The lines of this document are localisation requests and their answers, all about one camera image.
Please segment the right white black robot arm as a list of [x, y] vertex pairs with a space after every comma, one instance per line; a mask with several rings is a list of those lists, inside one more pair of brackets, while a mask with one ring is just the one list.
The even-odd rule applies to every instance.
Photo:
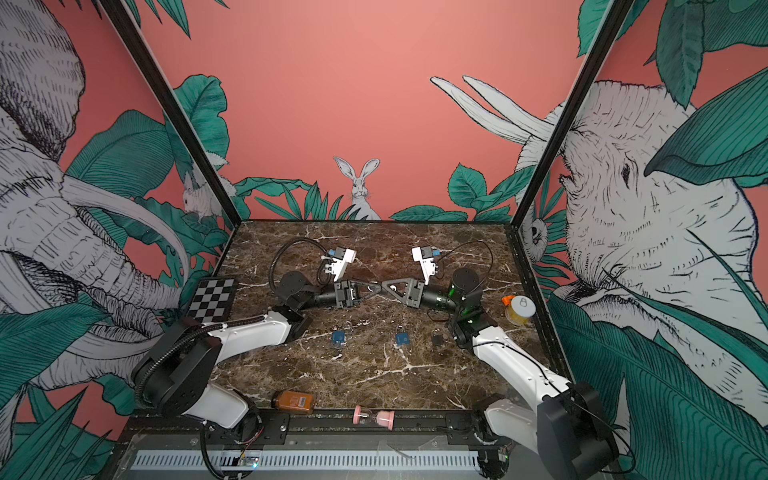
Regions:
[[619, 448], [602, 402], [588, 384], [571, 383], [517, 345], [482, 305], [478, 274], [460, 268], [449, 286], [414, 278], [388, 280], [382, 292], [410, 308], [448, 313], [457, 346], [492, 367], [522, 397], [520, 407], [502, 399], [480, 418], [493, 437], [505, 437], [535, 452], [554, 479], [588, 479], [617, 461]]

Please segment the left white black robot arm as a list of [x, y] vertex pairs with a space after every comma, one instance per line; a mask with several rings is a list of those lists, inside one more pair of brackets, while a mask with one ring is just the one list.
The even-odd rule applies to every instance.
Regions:
[[380, 292], [379, 283], [359, 280], [320, 287], [293, 271], [277, 284], [280, 304], [262, 315], [212, 323], [184, 319], [162, 335], [134, 368], [135, 404], [164, 417], [187, 416], [236, 429], [257, 410], [244, 396], [211, 382], [219, 363], [299, 339], [311, 323], [306, 309], [352, 308]]

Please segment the blue padlock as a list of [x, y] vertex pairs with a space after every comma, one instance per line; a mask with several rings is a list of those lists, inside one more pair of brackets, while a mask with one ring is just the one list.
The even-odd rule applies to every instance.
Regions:
[[344, 330], [334, 330], [331, 333], [330, 340], [334, 348], [343, 348], [346, 345], [346, 332]]
[[395, 334], [395, 345], [400, 348], [410, 344], [410, 337], [407, 332], [398, 332]]

